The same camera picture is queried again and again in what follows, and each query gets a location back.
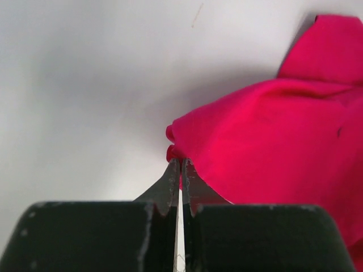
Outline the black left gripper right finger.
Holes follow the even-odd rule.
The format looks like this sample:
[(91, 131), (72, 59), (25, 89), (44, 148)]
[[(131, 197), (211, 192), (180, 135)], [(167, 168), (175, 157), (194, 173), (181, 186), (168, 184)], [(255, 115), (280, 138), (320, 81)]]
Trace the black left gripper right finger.
[(334, 220), (316, 205), (233, 205), (181, 167), (186, 271), (355, 271)]

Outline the magenta t shirt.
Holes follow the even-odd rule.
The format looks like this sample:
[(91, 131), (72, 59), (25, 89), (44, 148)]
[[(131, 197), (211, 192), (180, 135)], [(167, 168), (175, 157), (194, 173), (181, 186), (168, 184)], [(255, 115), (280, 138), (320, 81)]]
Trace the magenta t shirt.
[(303, 203), (335, 219), (362, 270), (362, 22), (318, 15), (276, 79), (199, 107), (166, 129), (232, 203)]

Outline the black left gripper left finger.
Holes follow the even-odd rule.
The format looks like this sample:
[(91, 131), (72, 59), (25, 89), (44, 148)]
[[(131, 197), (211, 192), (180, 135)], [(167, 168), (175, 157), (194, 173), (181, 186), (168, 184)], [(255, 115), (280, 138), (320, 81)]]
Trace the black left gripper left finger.
[(134, 201), (31, 205), (8, 243), (9, 271), (174, 271), (179, 161)]

